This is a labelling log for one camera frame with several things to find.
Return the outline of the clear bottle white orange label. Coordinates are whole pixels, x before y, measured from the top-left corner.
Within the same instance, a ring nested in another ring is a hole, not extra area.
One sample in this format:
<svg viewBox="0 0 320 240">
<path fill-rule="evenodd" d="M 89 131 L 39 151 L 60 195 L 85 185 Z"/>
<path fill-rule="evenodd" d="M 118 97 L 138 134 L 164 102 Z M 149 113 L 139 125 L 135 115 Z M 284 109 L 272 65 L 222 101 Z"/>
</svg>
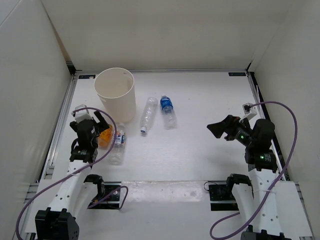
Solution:
<svg viewBox="0 0 320 240">
<path fill-rule="evenodd" d="M 126 146 L 126 127 L 124 123 L 117 125 L 116 139 L 111 152 L 109 153 L 109 162 L 113 165 L 121 165 L 124 160 Z"/>
</svg>

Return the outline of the white cylindrical plastic bin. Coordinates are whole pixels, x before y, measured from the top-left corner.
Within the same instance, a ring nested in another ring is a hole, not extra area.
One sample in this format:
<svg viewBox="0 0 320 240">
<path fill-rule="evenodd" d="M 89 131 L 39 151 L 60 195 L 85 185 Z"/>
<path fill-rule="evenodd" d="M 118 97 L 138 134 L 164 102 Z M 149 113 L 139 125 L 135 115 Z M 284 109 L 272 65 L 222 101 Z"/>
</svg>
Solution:
<svg viewBox="0 0 320 240">
<path fill-rule="evenodd" d="M 106 69 L 95 78 L 94 89 L 116 123 L 127 123 L 135 117 L 135 79 L 130 71 L 120 67 Z"/>
</svg>

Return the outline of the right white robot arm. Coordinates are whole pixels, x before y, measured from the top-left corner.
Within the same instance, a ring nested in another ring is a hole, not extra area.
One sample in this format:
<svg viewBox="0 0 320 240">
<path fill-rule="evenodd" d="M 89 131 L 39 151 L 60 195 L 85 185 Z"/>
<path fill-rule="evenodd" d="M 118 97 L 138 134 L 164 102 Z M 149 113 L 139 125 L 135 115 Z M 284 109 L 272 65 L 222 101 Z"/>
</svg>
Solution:
<svg viewBox="0 0 320 240">
<path fill-rule="evenodd" d="M 235 200 L 242 227 L 236 231 L 242 240 L 284 240 L 277 206 L 277 192 L 273 189 L 280 176 L 271 141 L 275 125 L 258 119 L 251 127 L 247 118 L 228 115 L 224 120 L 207 125 L 217 138 L 226 134 L 226 141 L 237 140 L 245 146 L 248 174 L 231 174 L 224 193 Z"/>
</svg>

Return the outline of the orange juice bottle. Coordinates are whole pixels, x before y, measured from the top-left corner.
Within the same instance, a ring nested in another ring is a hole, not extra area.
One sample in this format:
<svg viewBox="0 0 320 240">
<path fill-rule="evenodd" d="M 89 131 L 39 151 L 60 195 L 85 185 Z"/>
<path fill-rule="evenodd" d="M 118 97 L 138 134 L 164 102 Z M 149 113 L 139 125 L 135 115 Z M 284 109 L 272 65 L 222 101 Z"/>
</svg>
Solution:
<svg viewBox="0 0 320 240">
<path fill-rule="evenodd" d="M 113 138 L 113 126 L 109 125 L 109 128 L 102 131 L 98 137 L 98 146 L 100 148 L 107 148 L 110 144 L 110 142 L 112 141 Z"/>
</svg>

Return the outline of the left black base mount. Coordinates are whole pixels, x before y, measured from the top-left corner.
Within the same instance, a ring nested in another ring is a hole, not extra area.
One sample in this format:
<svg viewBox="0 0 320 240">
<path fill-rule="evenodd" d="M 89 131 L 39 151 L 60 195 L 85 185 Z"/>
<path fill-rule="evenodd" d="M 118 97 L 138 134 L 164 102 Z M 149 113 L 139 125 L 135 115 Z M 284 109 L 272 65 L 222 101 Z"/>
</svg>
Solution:
<svg viewBox="0 0 320 240">
<path fill-rule="evenodd" d="M 120 210 L 121 185 L 119 183 L 98 183 L 97 194 L 88 209 Z"/>
</svg>

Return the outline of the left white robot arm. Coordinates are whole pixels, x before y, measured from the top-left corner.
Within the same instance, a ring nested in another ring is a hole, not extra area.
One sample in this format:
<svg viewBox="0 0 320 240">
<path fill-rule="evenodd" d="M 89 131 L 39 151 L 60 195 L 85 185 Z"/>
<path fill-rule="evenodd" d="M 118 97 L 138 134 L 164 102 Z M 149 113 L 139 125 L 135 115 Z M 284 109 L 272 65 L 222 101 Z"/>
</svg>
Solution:
<svg viewBox="0 0 320 240">
<path fill-rule="evenodd" d="M 84 105 L 73 111 L 74 121 L 69 125 L 77 137 L 71 144 L 66 176 L 57 182 L 59 189 L 45 210 L 35 215 L 36 235 L 40 240 L 76 240 L 80 235 L 77 218 L 92 199 L 105 195 L 103 178 L 91 174 L 98 155 L 98 138 L 110 125 L 103 112 L 94 110 L 94 116 Z"/>
</svg>

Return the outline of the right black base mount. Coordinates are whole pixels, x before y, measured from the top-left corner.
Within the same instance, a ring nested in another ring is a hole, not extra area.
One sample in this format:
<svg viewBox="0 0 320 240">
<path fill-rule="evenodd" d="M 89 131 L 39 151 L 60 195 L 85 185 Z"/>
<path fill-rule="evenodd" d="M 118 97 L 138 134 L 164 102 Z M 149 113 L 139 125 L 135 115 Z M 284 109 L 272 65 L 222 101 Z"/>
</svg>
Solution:
<svg viewBox="0 0 320 240">
<path fill-rule="evenodd" d="M 206 181 L 203 188 L 209 193 L 210 210 L 212 212 L 239 210 L 235 197 L 227 189 L 225 183 Z"/>
</svg>

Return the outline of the blue corner sticker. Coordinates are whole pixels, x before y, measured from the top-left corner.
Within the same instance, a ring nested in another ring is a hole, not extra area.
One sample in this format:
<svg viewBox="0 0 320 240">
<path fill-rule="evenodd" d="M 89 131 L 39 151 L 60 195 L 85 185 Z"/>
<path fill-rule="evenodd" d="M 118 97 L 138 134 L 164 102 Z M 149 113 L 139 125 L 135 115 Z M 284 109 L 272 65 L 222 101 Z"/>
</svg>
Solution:
<svg viewBox="0 0 320 240">
<path fill-rule="evenodd" d="M 229 72 L 228 75 L 230 77 L 245 77 L 246 73 L 245 72 Z"/>
<path fill-rule="evenodd" d="M 95 79 L 96 75 L 95 74 L 86 74 L 86 75 L 79 75 L 78 79 Z"/>
</svg>

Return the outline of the blue corner sticker left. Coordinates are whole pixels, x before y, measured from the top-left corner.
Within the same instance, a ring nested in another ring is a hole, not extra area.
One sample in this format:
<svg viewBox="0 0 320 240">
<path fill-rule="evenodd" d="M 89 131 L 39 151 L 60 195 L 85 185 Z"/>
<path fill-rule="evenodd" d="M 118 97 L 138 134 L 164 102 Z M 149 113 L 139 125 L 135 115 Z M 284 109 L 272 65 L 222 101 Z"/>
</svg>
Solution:
<svg viewBox="0 0 320 240">
<path fill-rule="evenodd" d="M 86 74 L 86 75 L 79 75 L 78 79 L 95 79 L 96 75 L 95 74 Z"/>
</svg>

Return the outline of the blue label plastic bottle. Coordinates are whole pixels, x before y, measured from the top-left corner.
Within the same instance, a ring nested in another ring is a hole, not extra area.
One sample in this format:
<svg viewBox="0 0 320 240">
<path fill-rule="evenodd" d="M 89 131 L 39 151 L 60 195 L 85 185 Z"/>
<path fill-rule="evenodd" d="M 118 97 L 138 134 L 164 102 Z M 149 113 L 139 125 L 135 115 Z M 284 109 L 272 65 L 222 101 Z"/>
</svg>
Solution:
<svg viewBox="0 0 320 240">
<path fill-rule="evenodd" d="M 171 99 L 163 95 L 160 99 L 160 108 L 166 129 L 175 129 L 177 127 L 177 118 Z"/>
</svg>

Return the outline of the blue corner sticker right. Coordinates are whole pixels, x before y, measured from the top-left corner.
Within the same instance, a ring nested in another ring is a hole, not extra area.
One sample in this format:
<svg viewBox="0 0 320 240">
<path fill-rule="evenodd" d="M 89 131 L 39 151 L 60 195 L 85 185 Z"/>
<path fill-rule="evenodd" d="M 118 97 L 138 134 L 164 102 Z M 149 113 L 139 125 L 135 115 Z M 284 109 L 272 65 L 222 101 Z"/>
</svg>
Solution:
<svg viewBox="0 0 320 240">
<path fill-rule="evenodd" d="M 229 72 L 228 75 L 230 77 L 245 77 L 246 73 L 245 72 Z"/>
</svg>

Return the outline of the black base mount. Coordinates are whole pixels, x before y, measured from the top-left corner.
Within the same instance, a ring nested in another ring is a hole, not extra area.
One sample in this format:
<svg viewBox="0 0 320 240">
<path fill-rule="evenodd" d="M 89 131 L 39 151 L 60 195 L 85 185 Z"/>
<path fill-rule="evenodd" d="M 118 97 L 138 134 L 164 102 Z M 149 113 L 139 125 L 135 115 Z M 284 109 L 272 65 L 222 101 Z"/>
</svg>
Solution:
<svg viewBox="0 0 320 240">
<path fill-rule="evenodd" d="M 88 209 L 120 210 L 121 185 L 119 183 L 98 183 L 97 194 Z"/>
<path fill-rule="evenodd" d="M 212 212 L 239 210 L 235 197 L 227 189 L 225 183 L 206 181 L 203 188 L 209 193 L 210 210 Z"/>
</svg>

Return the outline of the clear crushed plastic bottle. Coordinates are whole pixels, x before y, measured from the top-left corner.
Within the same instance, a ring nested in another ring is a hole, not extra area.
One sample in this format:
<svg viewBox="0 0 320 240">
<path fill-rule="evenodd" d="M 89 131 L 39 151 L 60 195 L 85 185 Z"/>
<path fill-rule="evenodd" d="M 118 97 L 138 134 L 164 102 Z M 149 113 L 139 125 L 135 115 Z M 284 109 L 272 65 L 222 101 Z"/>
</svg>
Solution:
<svg viewBox="0 0 320 240">
<path fill-rule="evenodd" d="M 152 127 L 156 115 L 158 100 L 155 97 L 149 97 L 146 101 L 144 110 L 140 119 L 140 132 L 146 134 Z"/>
</svg>

